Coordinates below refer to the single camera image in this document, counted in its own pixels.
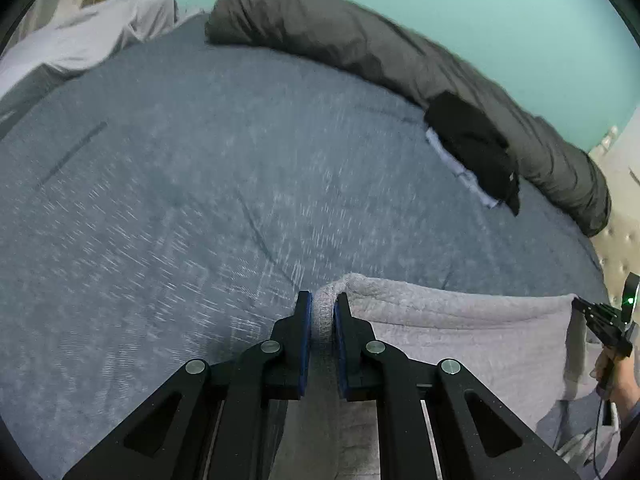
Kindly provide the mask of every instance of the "metal screw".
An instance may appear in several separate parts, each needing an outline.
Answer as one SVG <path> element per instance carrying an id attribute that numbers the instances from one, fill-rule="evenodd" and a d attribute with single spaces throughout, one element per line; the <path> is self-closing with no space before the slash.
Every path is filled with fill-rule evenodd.
<path id="1" fill-rule="evenodd" d="M 194 359 L 193 361 L 189 361 L 187 364 L 185 364 L 184 369 L 187 370 L 188 374 L 199 374 L 204 370 L 204 362 L 200 361 L 200 359 Z"/>
<path id="2" fill-rule="evenodd" d="M 273 339 L 267 339 L 267 341 L 260 345 L 260 350 L 262 350 L 265 354 L 275 354 L 278 350 L 280 350 L 280 343 Z"/>
<path id="3" fill-rule="evenodd" d="M 446 359 L 440 367 L 444 372 L 451 375 L 455 375 L 460 371 L 460 363 L 455 359 Z"/>
<path id="4" fill-rule="evenodd" d="M 385 351 L 385 344 L 382 341 L 369 341 L 365 346 L 367 352 L 372 354 L 382 354 Z"/>

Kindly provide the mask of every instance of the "cable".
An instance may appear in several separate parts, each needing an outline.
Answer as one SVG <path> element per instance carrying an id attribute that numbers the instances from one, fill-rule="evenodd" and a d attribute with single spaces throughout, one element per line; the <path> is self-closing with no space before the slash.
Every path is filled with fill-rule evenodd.
<path id="1" fill-rule="evenodd" d="M 598 443 L 598 425 L 600 424 L 600 414 L 602 413 L 602 403 L 604 401 L 600 399 L 600 407 L 598 408 L 598 418 L 596 419 L 596 433 L 593 436 L 593 471 L 596 473 L 598 480 L 602 480 L 598 467 L 596 466 L 596 444 Z"/>

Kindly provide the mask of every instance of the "white sheet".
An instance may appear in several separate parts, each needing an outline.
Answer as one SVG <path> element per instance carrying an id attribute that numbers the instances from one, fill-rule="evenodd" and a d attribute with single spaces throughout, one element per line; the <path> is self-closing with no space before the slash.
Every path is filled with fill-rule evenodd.
<path id="1" fill-rule="evenodd" d="M 176 22 L 175 0 L 107 0 L 30 34 L 0 59 L 0 138 L 5 121 L 14 123 L 62 82 Z"/>

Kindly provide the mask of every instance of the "human hand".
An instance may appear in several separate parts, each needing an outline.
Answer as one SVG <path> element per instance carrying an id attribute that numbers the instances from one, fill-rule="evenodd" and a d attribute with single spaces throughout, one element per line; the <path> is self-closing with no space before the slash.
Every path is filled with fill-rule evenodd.
<path id="1" fill-rule="evenodd" d="M 635 369 L 635 352 L 631 352 L 630 357 L 616 356 L 611 348 L 604 348 L 600 353 L 596 367 L 592 372 L 598 382 L 602 380 L 604 370 L 609 361 L 614 362 L 612 372 L 613 388 L 609 396 L 611 402 L 615 402 L 618 407 L 620 419 L 624 420 L 627 413 L 640 400 L 640 386 L 636 383 Z"/>

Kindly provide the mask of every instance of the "teal wall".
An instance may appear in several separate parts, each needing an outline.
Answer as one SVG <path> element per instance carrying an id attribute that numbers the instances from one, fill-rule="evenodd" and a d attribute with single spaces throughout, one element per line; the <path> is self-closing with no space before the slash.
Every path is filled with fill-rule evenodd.
<path id="1" fill-rule="evenodd" d="M 584 149 L 640 102 L 640 48 L 608 0 L 354 1 L 460 54 Z"/>

